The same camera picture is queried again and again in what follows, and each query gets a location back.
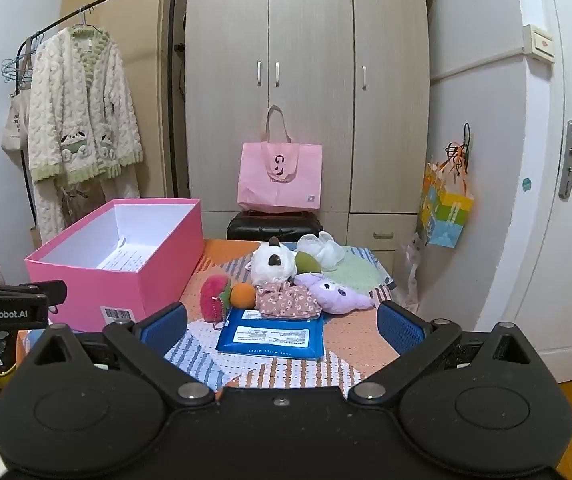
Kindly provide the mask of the pink strawberry plush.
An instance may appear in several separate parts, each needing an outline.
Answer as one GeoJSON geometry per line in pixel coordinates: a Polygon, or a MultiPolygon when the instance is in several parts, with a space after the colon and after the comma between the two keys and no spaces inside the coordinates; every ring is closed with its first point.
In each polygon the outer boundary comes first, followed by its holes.
{"type": "Polygon", "coordinates": [[[203,282],[199,306],[202,318],[208,323],[220,323],[226,320],[227,312],[231,307],[231,279],[223,274],[208,276],[203,282]]]}

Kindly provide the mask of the purple plush toy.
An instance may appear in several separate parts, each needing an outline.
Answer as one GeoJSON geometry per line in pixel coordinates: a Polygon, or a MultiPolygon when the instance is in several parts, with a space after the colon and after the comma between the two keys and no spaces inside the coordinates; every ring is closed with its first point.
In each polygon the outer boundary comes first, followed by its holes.
{"type": "Polygon", "coordinates": [[[295,277],[295,284],[305,287],[322,310],[332,315],[346,315],[353,311],[376,307],[371,296],[338,284],[323,274],[302,273],[295,277]]]}

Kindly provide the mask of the orange plush fruit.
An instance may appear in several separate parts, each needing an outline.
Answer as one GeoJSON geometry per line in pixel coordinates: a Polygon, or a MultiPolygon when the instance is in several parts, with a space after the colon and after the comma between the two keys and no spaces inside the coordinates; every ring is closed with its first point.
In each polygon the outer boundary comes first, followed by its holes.
{"type": "Polygon", "coordinates": [[[229,294],[229,304],[231,307],[241,310],[253,309],[255,307],[255,289],[249,283],[237,283],[231,287],[229,294]]]}

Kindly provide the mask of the white mesh bath sponge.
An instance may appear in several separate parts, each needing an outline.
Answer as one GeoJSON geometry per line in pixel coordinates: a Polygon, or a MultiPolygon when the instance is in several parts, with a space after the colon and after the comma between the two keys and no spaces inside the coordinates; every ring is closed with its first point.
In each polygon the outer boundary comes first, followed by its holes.
{"type": "Polygon", "coordinates": [[[317,235],[305,234],[295,245],[297,252],[305,252],[313,257],[323,271],[336,269],[345,256],[345,250],[326,231],[317,235]]]}

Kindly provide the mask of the blue wet wipes pack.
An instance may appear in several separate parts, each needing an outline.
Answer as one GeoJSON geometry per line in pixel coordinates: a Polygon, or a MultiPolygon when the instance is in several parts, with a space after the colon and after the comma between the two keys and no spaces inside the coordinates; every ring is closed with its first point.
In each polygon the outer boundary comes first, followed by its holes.
{"type": "Polygon", "coordinates": [[[322,316],[284,320],[263,318],[257,310],[231,309],[215,349],[241,356],[319,360],[325,353],[323,329],[322,316]]]}

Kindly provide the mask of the green plush mango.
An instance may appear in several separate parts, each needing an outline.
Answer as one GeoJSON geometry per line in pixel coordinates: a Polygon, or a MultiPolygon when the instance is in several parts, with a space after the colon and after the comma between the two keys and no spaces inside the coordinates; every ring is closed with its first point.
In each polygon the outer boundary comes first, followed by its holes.
{"type": "Polygon", "coordinates": [[[297,252],[295,266],[297,267],[297,274],[320,274],[322,272],[319,262],[307,252],[297,252]]]}

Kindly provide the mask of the white brown plush dog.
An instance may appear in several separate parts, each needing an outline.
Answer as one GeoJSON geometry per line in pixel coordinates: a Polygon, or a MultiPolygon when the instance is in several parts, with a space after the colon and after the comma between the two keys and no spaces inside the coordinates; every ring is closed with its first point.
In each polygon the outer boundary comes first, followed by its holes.
{"type": "Polygon", "coordinates": [[[262,242],[252,254],[250,281],[255,287],[292,282],[296,275],[295,253],[275,236],[262,242]]]}

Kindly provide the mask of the pink cardboard box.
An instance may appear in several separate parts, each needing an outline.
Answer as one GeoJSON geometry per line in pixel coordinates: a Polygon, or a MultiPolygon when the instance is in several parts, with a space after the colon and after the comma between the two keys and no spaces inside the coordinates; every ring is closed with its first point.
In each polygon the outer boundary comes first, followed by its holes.
{"type": "Polygon", "coordinates": [[[25,258],[33,282],[61,280],[55,323],[99,332],[181,298],[205,250],[199,200],[111,200],[25,258]]]}

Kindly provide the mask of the printed paper sheet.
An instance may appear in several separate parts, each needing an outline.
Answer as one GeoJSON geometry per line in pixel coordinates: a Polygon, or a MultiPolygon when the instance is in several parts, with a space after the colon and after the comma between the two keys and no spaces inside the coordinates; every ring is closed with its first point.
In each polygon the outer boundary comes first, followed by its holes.
{"type": "Polygon", "coordinates": [[[137,273],[156,252],[157,246],[130,242],[126,237],[120,237],[115,248],[104,257],[97,270],[137,273]]]}

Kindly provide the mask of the colourful paper gift bag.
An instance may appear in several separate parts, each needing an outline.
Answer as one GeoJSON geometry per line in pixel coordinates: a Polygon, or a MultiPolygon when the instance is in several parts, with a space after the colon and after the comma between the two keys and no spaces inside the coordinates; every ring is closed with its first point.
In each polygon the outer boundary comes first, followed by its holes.
{"type": "Polygon", "coordinates": [[[423,176],[419,234],[426,245],[454,248],[464,231],[474,196],[467,174],[450,162],[428,162],[423,176]]]}

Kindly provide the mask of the white door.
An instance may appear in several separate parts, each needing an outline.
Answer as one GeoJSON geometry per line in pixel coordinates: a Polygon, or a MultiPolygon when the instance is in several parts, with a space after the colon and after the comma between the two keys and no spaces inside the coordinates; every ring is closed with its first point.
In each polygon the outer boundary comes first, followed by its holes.
{"type": "Polygon", "coordinates": [[[526,123],[517,193],[478,327],[516,323],[558,382],[572,380],[572,0],[519,0],[528,52],[526,123]]]}

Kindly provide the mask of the black suitcase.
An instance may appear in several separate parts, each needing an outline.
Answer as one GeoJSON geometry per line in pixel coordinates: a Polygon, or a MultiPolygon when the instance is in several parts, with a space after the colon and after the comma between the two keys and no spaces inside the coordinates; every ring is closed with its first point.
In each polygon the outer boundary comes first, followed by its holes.
{"type": "Polygon", "coordinates": [[[281,242],[297,242],[303,235],[318,235],[323,231],[322,223],[310,211],[267,214],[260,211],[241,211],[227,227],[228,240],[251,240],[267,242],[271,237],[281,242]]]}

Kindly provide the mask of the beige canvas tote bag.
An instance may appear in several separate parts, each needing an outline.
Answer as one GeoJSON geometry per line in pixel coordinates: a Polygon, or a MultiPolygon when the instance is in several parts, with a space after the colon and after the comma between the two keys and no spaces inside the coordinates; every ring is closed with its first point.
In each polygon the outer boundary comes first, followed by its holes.
{"type": "Polygon", "coordinates": [[[28,147],[28,115],[33,68],[31,39],[25,41],[14,68],[16,91],[10,96],[8,117],[1,133],[1,148],[6,153],[22,154],[28,147]]]}

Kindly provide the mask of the grey wooden wardrobe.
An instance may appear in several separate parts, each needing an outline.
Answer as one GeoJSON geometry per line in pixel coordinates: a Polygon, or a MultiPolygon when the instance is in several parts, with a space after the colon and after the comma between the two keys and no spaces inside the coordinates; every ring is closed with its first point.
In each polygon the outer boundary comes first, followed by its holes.
{"type": "Polygon", "coordinates": [[[243,144],[323,149],[318,218],[390,271],[413,236],[426,160],[426,0],[187,0],[189,189],[210,238],[238,211],[243,144]]]}

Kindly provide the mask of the beige tall cabinet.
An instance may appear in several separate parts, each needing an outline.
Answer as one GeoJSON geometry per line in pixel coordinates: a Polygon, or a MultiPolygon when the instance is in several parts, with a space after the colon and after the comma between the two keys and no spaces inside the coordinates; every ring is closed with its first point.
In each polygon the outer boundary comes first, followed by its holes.
{"type": "MultiPolygon", "coordinates": [[[[62,0],[69,14],[95,0],[62,0]]],[[[137,166],[144,197],[187,197],[183,91],[186,0],[109,0],[86,12],[118,45],[132,93],[145,161],[137,166]]]]}

